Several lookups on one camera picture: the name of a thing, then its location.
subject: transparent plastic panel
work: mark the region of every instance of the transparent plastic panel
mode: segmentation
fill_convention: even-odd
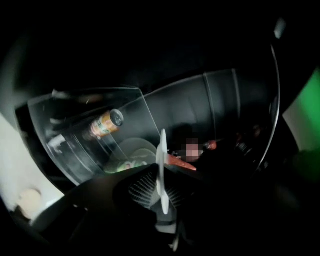
[[[160,133],[137,88],[54,91],[28,107],[47,153],[76,185],[156,162]],[[122,125],[104,136],[93,134],[93,123],[113,109],[123,115]]]

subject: orange can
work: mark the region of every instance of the orange can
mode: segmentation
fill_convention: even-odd
[[[102,116],[94,120],[90,125],[91,135],[95,137],[103,137],[119,130],[124,123],[124,116],[118,109],[113,109],[104,113]]]

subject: can lid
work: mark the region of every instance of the can lid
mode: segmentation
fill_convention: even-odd
[[[122,126],[124,123],[124,115],[118,109],[112,109],[110,112],[110,120],[115,126]]]

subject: can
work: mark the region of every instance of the can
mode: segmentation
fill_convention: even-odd
[[[124,116],[118,109],[107,111],[91,123],[91,136],[99,138],[116,132],[123,123]]]

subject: beige round object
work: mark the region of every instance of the beige round object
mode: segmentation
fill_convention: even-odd
[[[31,219],[32,215],[41,205],[41,194],[38,190],[28,188],[20,193],[17,205],[20,206],[22,214]]]

